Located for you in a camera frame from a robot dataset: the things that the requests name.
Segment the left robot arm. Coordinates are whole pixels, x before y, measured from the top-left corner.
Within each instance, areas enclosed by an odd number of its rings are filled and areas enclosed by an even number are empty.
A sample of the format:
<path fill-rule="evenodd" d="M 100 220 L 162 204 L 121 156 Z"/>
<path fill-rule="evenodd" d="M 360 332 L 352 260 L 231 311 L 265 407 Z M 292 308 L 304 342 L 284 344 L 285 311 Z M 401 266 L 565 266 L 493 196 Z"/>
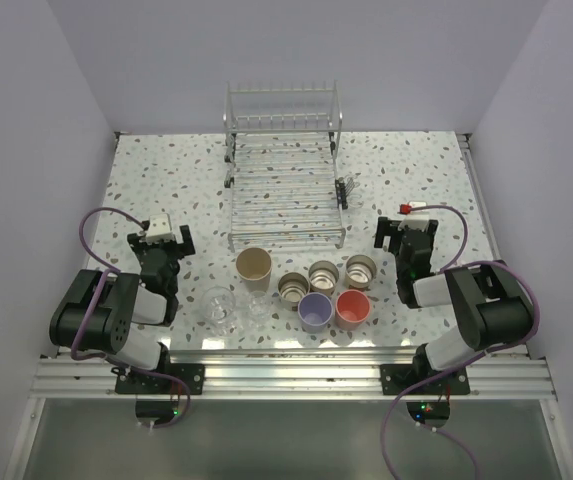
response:
<path fill-rule="evenodd" d="M 144 232 L 127 236 L 140 271 L 79 271 L 52 316 L 49 337 L 75 360 L 99 357 L 138 368 L 141 384 L 159 393 L 173 383 L 174 369 L 161 360 L 164 346 L 137 328 L 173 323 L 180 261 L 195 247 L 187 225 L 180 227 L 180 239 L 165 220 L 145 225 Z"/>

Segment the small clear glass cup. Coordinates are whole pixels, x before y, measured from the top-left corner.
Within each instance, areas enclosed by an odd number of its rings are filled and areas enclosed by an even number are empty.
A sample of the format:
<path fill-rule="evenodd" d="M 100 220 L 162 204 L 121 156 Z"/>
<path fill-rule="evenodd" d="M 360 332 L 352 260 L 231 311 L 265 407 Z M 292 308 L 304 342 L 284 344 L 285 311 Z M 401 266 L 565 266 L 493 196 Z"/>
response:
<path fill-rule="evenodd" d="M 264 291 L 253 291 L 247 296 L 247 310 L 251 321 L 265 320 L 271 309 L 271 298 Z"/>

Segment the tan paper cup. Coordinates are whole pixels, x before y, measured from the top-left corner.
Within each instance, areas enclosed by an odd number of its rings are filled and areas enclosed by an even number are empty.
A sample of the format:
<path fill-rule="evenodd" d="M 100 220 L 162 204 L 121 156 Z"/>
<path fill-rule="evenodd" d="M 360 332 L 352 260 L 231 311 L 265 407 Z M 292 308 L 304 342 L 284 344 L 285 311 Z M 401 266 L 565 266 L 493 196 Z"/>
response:
<path fill-rule="evenodd" d="M 257 247 L 243 250 L 236 259 L 239 277 L 250 292 L 266 292 L 270 285 L 272 259 L 270 254 Z"/>

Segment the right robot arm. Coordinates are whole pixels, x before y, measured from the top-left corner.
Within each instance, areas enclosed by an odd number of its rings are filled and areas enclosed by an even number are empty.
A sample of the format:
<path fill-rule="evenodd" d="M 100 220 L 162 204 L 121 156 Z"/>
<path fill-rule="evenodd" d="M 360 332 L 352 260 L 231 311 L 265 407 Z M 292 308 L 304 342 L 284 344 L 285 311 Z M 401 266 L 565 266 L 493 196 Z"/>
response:
<path fill-rule="evenodd" d="M 381 248 L 389 240 L 402 304 L 417 310 L 450 306 L 455 314 L 454 328 L 420 345 L 411 364 L 394 365 L 384 375 L 402 390 L 415 385 L 434 392 L 482 355 L 529 339 L 539 325 L 539 307 L 532 294 L 503 262 L 472 262 L 433 272 L 437 226 L 430 220 L 412 228 L 387 217 L 377 223 L 374 246 Z"/>

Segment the large clear glass cup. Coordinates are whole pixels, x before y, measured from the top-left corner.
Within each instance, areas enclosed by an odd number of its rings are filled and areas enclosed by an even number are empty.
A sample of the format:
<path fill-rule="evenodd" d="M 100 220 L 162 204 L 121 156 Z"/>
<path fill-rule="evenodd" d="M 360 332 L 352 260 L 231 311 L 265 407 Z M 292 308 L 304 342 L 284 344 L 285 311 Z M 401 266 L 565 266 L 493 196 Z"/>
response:
<path fill-rule="evenodd" d="M 234 323 L 236 306 L 236 298 L 231 290 L 214 286 L 203 293 L 199 310 L 214 331 L 224 334 Z"/>

